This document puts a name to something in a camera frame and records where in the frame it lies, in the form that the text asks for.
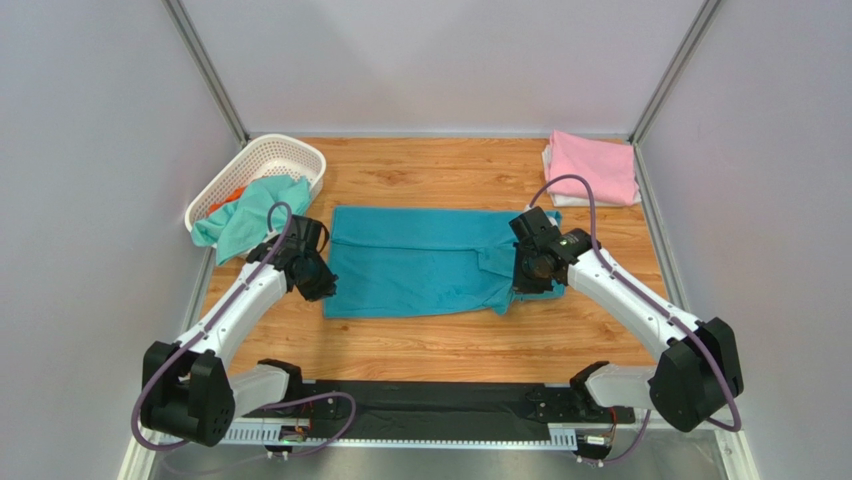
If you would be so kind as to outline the teal t shirt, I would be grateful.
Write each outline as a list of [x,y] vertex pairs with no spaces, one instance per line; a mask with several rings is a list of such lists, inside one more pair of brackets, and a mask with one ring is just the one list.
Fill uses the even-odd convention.
[[329,267],[337,292],[328,319],[408,318],[478,310],[505,314],[515,301],[564,296],[514,291],[513,211],[339,206]]

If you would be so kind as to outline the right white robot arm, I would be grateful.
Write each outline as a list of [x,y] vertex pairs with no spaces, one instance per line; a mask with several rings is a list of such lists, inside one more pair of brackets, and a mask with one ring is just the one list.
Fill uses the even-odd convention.
[[728,408],[731,430],[740,429],[736,399],[744,381],[730,325],[718,317],[701,320],[665,300],[626,271],[594,234],[563,233],[539,207],[527,208],[509,226],[516,237],[516,292],[540,294],[562,285],[584,294],[632,333],[655,362],[589,365],[570,381],[583,407],[652,410],[682,432]]

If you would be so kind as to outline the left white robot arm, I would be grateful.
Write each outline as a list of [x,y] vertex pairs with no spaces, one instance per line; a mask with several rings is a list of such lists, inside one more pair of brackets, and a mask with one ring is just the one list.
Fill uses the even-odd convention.
[[146,428],[178,445],[212,447],[233,421],[301,398],[299,367],[265,359],[231,376],[231,362],[258,321],[283,296],[297,291],[315,302],[332,297],[337,277],[321,252],[330,239],[320,221],[294,215],[283,233],[257,245],[226,293],[171,343],[155,342],[143,357],[142,391],[131,425],[139,442]]

